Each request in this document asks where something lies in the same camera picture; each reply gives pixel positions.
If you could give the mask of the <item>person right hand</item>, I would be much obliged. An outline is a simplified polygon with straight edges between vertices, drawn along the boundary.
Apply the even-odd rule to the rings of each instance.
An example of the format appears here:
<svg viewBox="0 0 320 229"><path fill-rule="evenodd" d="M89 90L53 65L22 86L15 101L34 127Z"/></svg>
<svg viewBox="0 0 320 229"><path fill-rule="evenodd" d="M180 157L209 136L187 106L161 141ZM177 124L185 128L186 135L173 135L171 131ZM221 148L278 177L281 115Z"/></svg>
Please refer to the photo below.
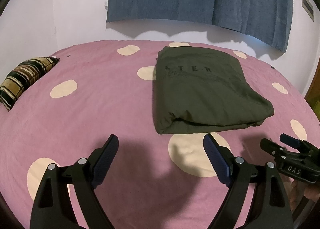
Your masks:
<svg viewBox="0 0 320 229"><path fill-rule="evenodd" d="M288 180L284 182L284 187L290 203L291 212L298 206L302 196L313 202L319 200L319 184L306 184L298 180Z"/></svg>

